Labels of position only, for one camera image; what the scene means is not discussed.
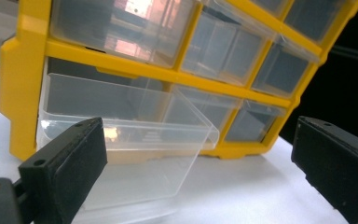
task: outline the screw hole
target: screw hole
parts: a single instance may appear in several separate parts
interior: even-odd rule
[[[45,162],[46,162],[45,160],[39,160],[39,161],[34,162],[34,165],[40,166],[40,165],[43,165]]]

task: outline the yellow drawer organizer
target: yellow drawer organizer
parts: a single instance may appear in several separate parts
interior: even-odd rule
[[[202,150],[200,154],[221,159],[236,159],[248,154],[267,152],[277,139],[283,124],[299,105],[301,94],[318,67],[325,63],[327,54],[339,34],[358,11],[358,0],[227,0],[225,3],[218,1],[221,6],[230,7],[229,10],[235,11],[235,15],[251,21],[254,27],[265,27],[261,32],[268,38],[265,39],[245,77],[219,75],[212,78],[193,75],[197,74],[197,69],[189,68],[191,66],[181,69],[187,66],[186,54],[191,51],[192,38],[197,33],[198,22],[209,20],[208,16],[203,16],[203,11],[211,2],[195,3],[179,42],[176,57],[168,65],[158,66],[87,49],[54,38],[49,32],[52,1],[20,1],[16,36],[5,42],[0,56],[0,112],[11,121],[10,152],[21,160],[35,153],[42,75],[47,57],[95,66],[99,71],[108,74],[160,80],[164,83],[165,91],[169,91],[174,84],[197,88],[223,97],[236,97],[239,104],[232,110],[226,122],[217,127],[221,133],[216,148]],[[312,8],[312,4],[321,4],[320,10],[323,11],[326,2],[334,2],[333,7],[339,10],[330,18],[331,20],[326,21],[324,27],[315,28],[317,34],[310,32],[307,27],[312,21],[302,20],[301,16],[308,15],[307,8]],[[225,28],[222,24],[228,25],[229,22],[219,23],[216,27]],[[241,30],[249,31],[246,25],[243,25]],[[240,41],[240,33],[236,34],[235,41]],[[296,52],[290,53],[290,49],[296,49]],[[231,51],[233,54],[240,52],[236,52],[235,49]],[[290,80],[280,84],[287,88],[287,91],[282,91],[279,90],[280,87],[266,83],[269,78],[276,80],[270,74],[271,69],[279,71],[279,68],[275,67],[277,61],[273,60],[274,57],[287,52],[299,58],[305,57],[306,62],[300,60],[304,72],[297,77],[298,81],[295,84],[291,87],[285,86]],[[297,64],[296,59],[285,59],[283,62],[289,63],[289,66],[290,63]],[[227,77],[233,77],[235,81],[229,81]],[[261,128],[265,128],[265,132],[257,133],[252,138],[254,141],[242,139],[241,128],[246,126],[247,114],[257,111],[267,111],[274,119],[265,120],[266,126]]]

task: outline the transparent bin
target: transparent bin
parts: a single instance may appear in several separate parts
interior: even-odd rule
[[[287,4],[288,0],[251,0],[260,7],[264,8],[266,11],[270,12],[272,15],[278,17],[281,15],[284,7]]]
[[[39,109],[39,147],[75,122],[103,118],[108,164],[83,207],[172,197],[219,132],[182,94],[48,74]]]
[[[351,0],[296,0],[284,22],[320,43],[348,1]]]
[[[285,114],[283,108],[244,100],[231,124],[226,142],[262,142],[272,123]]]
[[[187,50],[182,69],[243,86],[273,32],[223,1],[209,1]]]
[[[239,98],[200,91],[184,86],[177,86],[176,88],[202,112],[219,131],[222,131],[225,127],[232,110],[241,105]]]
[[[269,49],[252,89],[290,98],[310,63],[316,62],[315,55],[280,36]]]
[[[51,35],[131,58],[172,66],[195,1],[55,0]]]

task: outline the dark background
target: dark background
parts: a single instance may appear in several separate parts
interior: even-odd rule
[[[358,136],[358,13],[350,20],[301,97],[280,136],[293,143],[296,121],[307,116],[331,122]]]

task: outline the yellow plastic frame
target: yellow plastic frame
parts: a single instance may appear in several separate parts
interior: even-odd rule
[[[312,64],[308,67],[306,74],[301,78],[295,93],[290,99],[271,96],[250,89],[257,70],[260,68],[264,57],[266,57],[272,42],[268,43],[263,49],[261,59],[256,63],[255,70],[244,87],[196,77],[180,70],[186,56],[186,49],[190,44],[202,11],[201,3],[197,3],[195,7],[173,68],[162,68],[54,39],[48,34],[52,0],[20,1],[16,36],[6,41],[0,51],[0,112],[11,121],[10,153],[21,160],[26,160],[35,153],[39,97],[46,57],[92,65],[97,67],[99,71],[124,77],[158,79],[164,83],[165,90],[169,90],[172,84],[182,84],[203,91],[235,96],[285,108],[286,114],[274,121],[261,143],[228,143],[224,141],[227,131],[237,114],[237,111],[233,111],[221,132],[220,141],[216,149],[204,150],[201,151],[201,154],[216,156],[221,159],[236,159],[248,154],[267,152],[277,139],[283,124],[300,103],[300,96],[307,88],[318,67],[326,61],[329,50],[348,20],[358,11],[358,1],[347,1],[320,45],[307,39],[282,22],[293,0],[288,1],[289,4],[287,4],[278,19],[250,0],[227,1],[232,6],[261,21],[275,32],[289,37],[299,46],[319,57],[320,63]]]

